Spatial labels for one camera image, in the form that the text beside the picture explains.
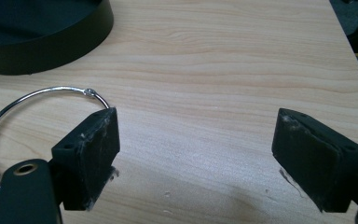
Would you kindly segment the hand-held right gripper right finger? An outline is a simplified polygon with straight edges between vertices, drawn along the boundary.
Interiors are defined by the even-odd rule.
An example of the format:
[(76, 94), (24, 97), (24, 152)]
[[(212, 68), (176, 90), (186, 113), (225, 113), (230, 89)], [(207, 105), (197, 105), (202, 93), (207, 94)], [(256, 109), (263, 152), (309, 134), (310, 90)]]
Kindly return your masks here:
[(276, 161), (325, 212), (358, 204), (358, 144), (313, 117), (278, 112), (272, 153)]

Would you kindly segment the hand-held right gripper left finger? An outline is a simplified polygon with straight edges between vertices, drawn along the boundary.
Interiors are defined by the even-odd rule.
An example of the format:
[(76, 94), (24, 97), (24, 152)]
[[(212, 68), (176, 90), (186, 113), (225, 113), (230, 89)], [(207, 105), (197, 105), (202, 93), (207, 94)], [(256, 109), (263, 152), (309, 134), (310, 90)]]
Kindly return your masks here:
[(52, 166), (65, 210), (90, 210), (116, 168), (120, 151), (117, 110), (92, 113), (52, 149)]

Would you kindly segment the black round tray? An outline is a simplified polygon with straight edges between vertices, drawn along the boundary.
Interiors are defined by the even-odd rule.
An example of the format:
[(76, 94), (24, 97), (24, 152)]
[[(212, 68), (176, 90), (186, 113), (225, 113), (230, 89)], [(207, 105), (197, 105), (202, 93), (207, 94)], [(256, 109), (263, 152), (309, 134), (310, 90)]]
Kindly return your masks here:
[(0, 75), (71, 63), (110, 34), (110, 0), (0, 0)]

